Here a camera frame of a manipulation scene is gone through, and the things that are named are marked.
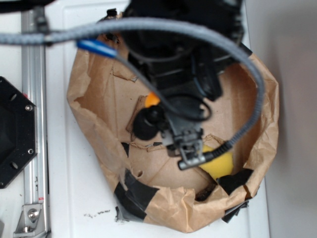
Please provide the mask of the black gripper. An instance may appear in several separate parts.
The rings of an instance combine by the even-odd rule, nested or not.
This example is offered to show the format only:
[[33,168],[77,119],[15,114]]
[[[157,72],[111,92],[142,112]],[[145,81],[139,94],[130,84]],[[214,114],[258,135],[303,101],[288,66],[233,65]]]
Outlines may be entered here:
[[[204,102],[222,95],[213,61],[212,47],[190,47],[174,53],[158,48],[153,56],[137,52],[129,61],[179,111],[192,117],[211,117],[211,109]],[[189,121],[165,110],[161,103],[142,109],[134,121],[134,134],[141,140],[153,139],[158,133],[171,157],[202,159],[202,121]]]

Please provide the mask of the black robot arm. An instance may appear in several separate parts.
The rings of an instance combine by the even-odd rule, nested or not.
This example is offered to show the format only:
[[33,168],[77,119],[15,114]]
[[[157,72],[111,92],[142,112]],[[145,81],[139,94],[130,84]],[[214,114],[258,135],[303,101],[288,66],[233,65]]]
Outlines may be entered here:
[[189,121],[201,122],[208,120],[208,117],[192,117],[179,111],[170,103],[167,97],[165,97],[154,85],[152,85],[149,80],[147,80],[146,77],[136,69],[135,66],[123,59],[115,49],[92,38],[95,35],[101,33],[124,31],[166,31],[170,34],[185,35],[186,37],[212,44],[221,50],[226,51],[234,59],[244,63],[249,68],[252,67],[252,64],[249,62],[245,53],[241,51],[241,49],[232,41],[220,35],[219,33],[192,23],[159,18],[139,17],[126,18],[122,20],[110,20],[97,24],[83,25],[66,31],[51,32],[47,34],[41,32],[23,34],[1,33],[0,43],[2,45],[11,46],[40,46],[53,45],[67,41],[76,41],[76,45],[80,49],[104,57],[116,59],[117,61],[124,64],[128,69],[134,72],[136,76],[138,76],[138,78],[146,87],[148,87],[158,96],[160,103],[165,110]]

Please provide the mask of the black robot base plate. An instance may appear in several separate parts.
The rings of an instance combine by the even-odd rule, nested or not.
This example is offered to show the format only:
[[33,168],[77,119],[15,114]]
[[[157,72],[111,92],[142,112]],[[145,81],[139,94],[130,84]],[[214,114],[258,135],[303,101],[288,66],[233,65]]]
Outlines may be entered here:
[[0,187],[5,189],[37,155],[36,106],[0,78]]

